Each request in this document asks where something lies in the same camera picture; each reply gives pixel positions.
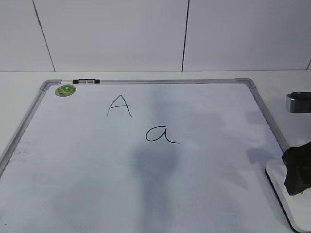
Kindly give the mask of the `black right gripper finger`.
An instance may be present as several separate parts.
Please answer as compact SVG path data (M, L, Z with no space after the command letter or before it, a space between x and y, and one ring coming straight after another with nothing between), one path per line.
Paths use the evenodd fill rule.
M311 187L311 144L290 147L282 155L287 174L284 185L290 196Z

